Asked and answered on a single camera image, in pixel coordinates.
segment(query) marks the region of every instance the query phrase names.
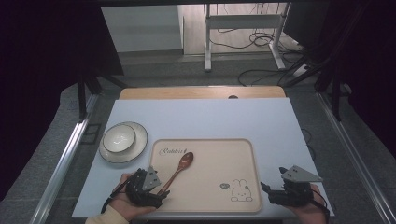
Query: wooden tray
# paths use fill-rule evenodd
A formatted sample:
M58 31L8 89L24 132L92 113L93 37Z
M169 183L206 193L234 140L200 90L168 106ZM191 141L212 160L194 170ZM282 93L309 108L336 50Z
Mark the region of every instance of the wooden tray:
M162 185L187 152L194 154L194 161L178 174L159 211L234 213L262 208L253 148L247 139L158 140L150 164Z

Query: metal frame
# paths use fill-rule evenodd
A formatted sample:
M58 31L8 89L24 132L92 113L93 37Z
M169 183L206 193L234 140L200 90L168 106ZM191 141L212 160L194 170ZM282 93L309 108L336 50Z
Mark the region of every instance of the metal frame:
M50 213L50 209L58 195L59 189L64 182L64 177L67 174L70 163L73 160L74 154L78 147L78 142L83 135L88 122L90 121L90 117L92 115L93 107L96 104L98 95L91 95L87 103L87 116L82 121L76 124L76 127L67 142L67 145L64 149L64 153L59 159L58 165L55 168L55 171L52 174L52 177L49 180L49 183L46 187L46 190L43 193L43 196L40 199L40 202L35 209L35 212L30 220L30 224L36 223L45 223L46 219Z
M279 38L282 34L283 25L288 15L290 3L287 3L281 14L272 15L216 15L210 16L210 5L206 5L206 41L205 41L205 71L212 70L211 65L211 43L210 30L213 29L254 29L254 28L274 28L276 33L274 41L269 44L274 56L276 66L279 70L286 69L282 58L279 55Z
M325 93L317 93L318 100L325 111L330 123L332 124L336 134L343 144L346 154L355 167L356 173L361 178L363 186L370 195L378 214L382 217L384 223L396 223L396 216L394 215L387 198L378 186L369 169L362 160L358 150L355 148L352 140L349 138L346 129L341 121L332 113L330 102L327 100Z

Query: wooden board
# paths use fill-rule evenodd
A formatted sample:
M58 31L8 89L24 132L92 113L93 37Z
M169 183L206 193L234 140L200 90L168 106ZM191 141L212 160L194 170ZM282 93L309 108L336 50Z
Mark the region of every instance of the wooden board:
M253 148L247 139L158 140L150 164L162 186L187 152L194 154L193 163L178 174L159 211L253 213L262 208Z
M286 97L278 86L261 87L161 87L128 88L122 90L120 100L131 99L228 99L238 98L278 98Z

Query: table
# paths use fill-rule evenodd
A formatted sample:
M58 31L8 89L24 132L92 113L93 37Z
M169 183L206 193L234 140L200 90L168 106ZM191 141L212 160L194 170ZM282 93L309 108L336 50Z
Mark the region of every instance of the table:
M240 99L228 99L230 96ZM158 139L246 138L255 148L260 180L274 189L280 189L283 184L278 171L280 166L289 169L297 164L317 174L290 100L279 87L128 89L121 93L120 100L114 104L106 129L127 119L142 124L148 130L146 149L134 161L120 164L109 163L96 153L74 217L97 215L107 194L118 183L120 174L148 166L150 149ZM319 188L327 199L321 184ZM265 193L262 194L262 199L263 209L255 214L156 212L143 218L293 217L289 210L269 204Z

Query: wall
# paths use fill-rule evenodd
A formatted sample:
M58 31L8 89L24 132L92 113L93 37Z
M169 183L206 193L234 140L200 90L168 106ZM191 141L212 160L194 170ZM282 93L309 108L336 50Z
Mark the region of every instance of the wall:
M177 6L103 7L117 52L182 49Z

